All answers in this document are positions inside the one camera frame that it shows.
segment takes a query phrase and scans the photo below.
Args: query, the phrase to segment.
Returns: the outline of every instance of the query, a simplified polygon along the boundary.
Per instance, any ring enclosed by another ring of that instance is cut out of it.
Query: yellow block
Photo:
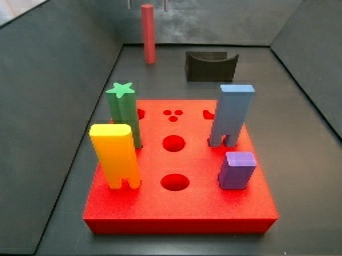
[[[139,188],[141,179],[131,126],[93,124],[89,136],[109,188],[119,189],[123,179],[128,180],[131,188]]]

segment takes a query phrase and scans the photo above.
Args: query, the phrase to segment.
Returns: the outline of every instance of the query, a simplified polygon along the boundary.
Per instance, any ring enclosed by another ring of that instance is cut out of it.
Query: purple block
[[[244,189],[256,167],[251,152],[227,152],[219,173],[222,189]]]

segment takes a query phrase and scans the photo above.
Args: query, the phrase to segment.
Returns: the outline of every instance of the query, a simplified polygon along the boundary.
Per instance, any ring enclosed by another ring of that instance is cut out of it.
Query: red block
[[[97,167],[83,216],[95,234],[247,234],[268,230],[279,216],[259,162],[244,190],[219,188],[224,153],[255,154],[255,150],[244,126],[234,148],[208,147],[212,120],[204,118],[203,111],[215,113],[215,104],[137,101],[144,111],[143,149],[136,150],[141,186],[111,190]]]
[[[144,60],[147,64],[155,63],[155,19],[153,6],[141,5],[141,24],[144,37]]]

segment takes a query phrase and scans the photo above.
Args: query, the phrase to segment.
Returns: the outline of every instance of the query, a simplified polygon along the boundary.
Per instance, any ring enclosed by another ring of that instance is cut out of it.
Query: gray wall
[[[140,6],[155,6],[156,43],[270,46],[302,0],[101,0],[93,11],[124,43],[141,43]]]
[[[0,30],[0,253],[33,253],[121,43],[96,0],[48,1]]]
[[[342,137],[342,1],[307,0],[271,49]]]

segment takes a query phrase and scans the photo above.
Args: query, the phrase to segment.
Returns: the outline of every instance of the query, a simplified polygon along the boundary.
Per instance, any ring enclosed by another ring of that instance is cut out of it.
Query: gray floor
[[[143,48],[124,47],[109,84],[132,81],[141,99],[215,99],[219,83],[186,82],[187,50],[240,54],[235,83],[256,90],[247,127],[279,221],[264,236],[92,235],[81,220],[96,166],[85,137],[37,254],[342,254],[341,142],[268,48],[159,46],[158,62],[148,66]],[[103,97],[92,122],[108,119]]]

